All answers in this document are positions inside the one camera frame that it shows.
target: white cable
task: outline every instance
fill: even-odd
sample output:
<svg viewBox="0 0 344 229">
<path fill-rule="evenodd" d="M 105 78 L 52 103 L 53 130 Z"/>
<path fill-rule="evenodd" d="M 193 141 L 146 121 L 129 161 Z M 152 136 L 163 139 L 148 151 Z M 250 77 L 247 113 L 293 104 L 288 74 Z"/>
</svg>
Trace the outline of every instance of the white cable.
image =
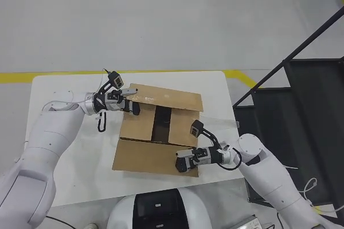
<svg viewBox="0 0 344 229">
<path fill-rule="evenodd" d="M 307 186 L 311 183 L 312 180 L 315 180 L 314 184 L 312 185 L 311 188 L 307 189 Z M 298 192 L 303 193 L 304 198 L 307 200 L 306 192 L 312 190 L 312 189 L 313 189 L 314 187 L 316 187 L 316 186 L 317 186 L 317 179 L 316 179 L 315 177 L 312 177 L 312 178 L 307 182 L 307 184 L 304 186 L 304 190 L 303 190 L 303 191 L 300 191 L 300 190 L 299 190 Z"/>
<path fill-rule="evenodd" d="M 88 98 L 86 98 L 85 100 L 83 100 L 83 101 L 78 101 L 78 102 L 69 102 L 69 101 L 61 101 L 61 100 L 52 100 L 52 101 L 49 101 L 48 103 L 46 103 L 46 104 L 42 107 L 42 110 L 44 110 L 45 107 L 46 107 L 47 105 L 49 105 L 51 102 L 62 102 L 62 103 L 67 103 L 67 104 L 79 104 L 79 103 L 81 103 L 81 102 L 85 102 L 85 101 L 87 101 L 87 100 L 91 100 L 91 99 L 94 97 L 94 95 L 97 94 L 98 90 L 102 87 L 103 74 L 104 74 L 104 73 L 102 73 L 102 78 L 101 78 L 101 82 L 99 83 L 98 89 L 96 90 L 96 92 L 93 93 L 93 95 L 92 95 L 91 97 L 88 97 Z"/>
<path fill-rule="evenodd" d="M 286 165 L 283 165 L 285 168 L 290 168 L 290 169 L 298 169 L 297 167 L 290 167 L 290 166 L 286 166 Z"/>
<path fill-rule="evenodd" d="M 311 183 L 312 180 L 315 180 L 314 184 L 312 185 L 311 188 L 307 189 L 307 186 Z M 313 178 L 311 178 L 311 179 L 307 182 L 307 184 L 304 186 L 304 190 L 303 190 L 303 191 L 299 191 L 299 192 L 302 192 L 302 193 L 303 193 L 304 199 L 305 199 L 306 201 L 309 201 L 309 202 L 310 202 L 310 206 L 311 206 L 311 207 L 314 207 L 314 208 L 316 208 L 316 207 L 311 203 L 310 200 L 308 200 L 308 198 L 307 198 L 307 196 L 306 196 L 306 192 L 308 192 L 309 190 L 313 189 L 313 188 L 316 187 L 316 186 L 317 186 L 317 179 L 313 177 Z M 343 209 L 343 208 L 344 208 L 344 205 L 341 206 L 341 207 L 339 207 L 338 209 L 333 210 L 333 211 L 323 211 L 323 210 L 321 210 L 321 209 L 319 209 L 319 208 L 316 208 L 316 209 L 317 209 L 318 211 L 320 211 L 320 212 L 332 213 L 332 212 L 340 211 L 340 210 Z"/>
</svg>

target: white table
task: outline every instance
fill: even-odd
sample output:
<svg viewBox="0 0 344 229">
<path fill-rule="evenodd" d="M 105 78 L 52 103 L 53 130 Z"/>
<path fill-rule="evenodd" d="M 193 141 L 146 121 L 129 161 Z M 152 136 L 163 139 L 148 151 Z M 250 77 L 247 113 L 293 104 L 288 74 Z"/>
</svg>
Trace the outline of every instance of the white table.
<svg viewBox="0 0 344 229">
<path fill-rule="evenodd" d="M 204 127 L 219 141 L 234 143 L 238 139 L 223 72 L 127 73 L 122 74 L 122 79 L 125 88 L 134 82 L 201 94 L 204 112 L 200 120 Z M 26 139 L 54 91 L 94 92 L 100 80 L 101 74 L 36 77 L 30 95 Z M 113 171 L 123 112 L 107 113 L 107 130 L 103 133 L 98 132 L 95 118 L 84 117 L 75 141 L 58 161 L 54 172 L 57 192 L 53 207 L 243 177 L 238 170 L 226 171 L 215 164 L 199 167 L 199 178 Z M 199 147 L 208 145 L 211 143 L 206 137 L 199 137 Z"/>
</svg>

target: cardboard box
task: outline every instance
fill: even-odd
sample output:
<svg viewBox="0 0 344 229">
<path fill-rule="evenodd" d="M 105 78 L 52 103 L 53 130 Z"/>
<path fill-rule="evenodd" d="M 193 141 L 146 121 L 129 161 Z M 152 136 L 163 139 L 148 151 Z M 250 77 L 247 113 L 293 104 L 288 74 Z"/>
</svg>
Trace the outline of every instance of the cardboard box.
<svg viewBox="0 0 344 229">
<path fill-rule="evenodd" d="M 197 147 L 190 134 L 203 111 L 201 95 L 141 84 L 128 99 L 138 102 L 140 115 L 124 113 L 113 170 L 198 176 L 197 168 L 179 173 L 176 151 Z"/>
</svg>

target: box flap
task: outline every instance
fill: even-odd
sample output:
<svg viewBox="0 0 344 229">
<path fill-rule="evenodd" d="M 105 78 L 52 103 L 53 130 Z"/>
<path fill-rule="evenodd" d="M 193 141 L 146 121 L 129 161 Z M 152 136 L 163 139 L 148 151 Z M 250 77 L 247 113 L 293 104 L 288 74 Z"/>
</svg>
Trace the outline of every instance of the box flap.
<svg viewBox="0 0 344 229">
<path fill-rule="evenodd" d="M 142 84 L 130 84 L 130 88 L 137 88 L 137 94 L 128 96 L 129 100 L 166 106 L 170 108 L 203 111 L 201 95 L 180 90 L 157 88 Z"/>
<path fill-rule="evenodd" d="M 197 138 L 190 134 L 190 128 L 199 117 L 199 111 L 172 109 L 168 142 L 196 147 Z"/>
<path fill-rule="evenodd" d="M 120 139 L 112 169 L 198 177 L 197 168 L 187 173 L 177 171 L 176 151 L 182 149 L 188 149 L 188 147 Z"/>
<path fill-rule="evenodd" d="M 140 114 L 135 116 L 124 112 L 120 137 L 126 139 L 151 140 L 156 106 L 140 104 Z"/>
</svg>

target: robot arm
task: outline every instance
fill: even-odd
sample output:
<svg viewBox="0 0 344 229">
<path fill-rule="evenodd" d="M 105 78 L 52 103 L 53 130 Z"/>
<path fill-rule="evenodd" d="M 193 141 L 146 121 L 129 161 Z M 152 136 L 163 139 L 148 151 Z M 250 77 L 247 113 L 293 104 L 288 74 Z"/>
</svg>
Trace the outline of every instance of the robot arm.
<svg viewBox="0 0 344 229">
<path fill-rule="evenodd" d="M 177 170 L 187 172 L 203 164 L 217 163 L 222 167 L 222 164 L 235 163 L 235 168 L 223 168 L 238 168 L 252 188 L 279 212 L 291 229 L 340 228 L 312 209 L 298 192 L 283 164 L 256 136 L 244 134 L 232 145 L 221 147 L 217 140 L 213 140 L 216 137 L 207 132 L 200 121 L 193 123 L 190 133 L 195 137 L 205 135 L 212 140 L 213 146 L 178 151 Z"/>
<path fill-rule="evenodd" d="M 139 114 L 138 103 L 125 96 L 137 89 L 107 92 L 123 86 L 120 75 L 108 72 L 109 81 L 97 93 L 71 94 L 69 101 L 49 102 L 30 133 L 26 149 L 15 166 L 0 178 L 0 228 L 36 228 L 47 215 L 56 186 L 55 166 L 76 138 L 84 115 L 101 110 L 122 110 Z"/>
</svg>

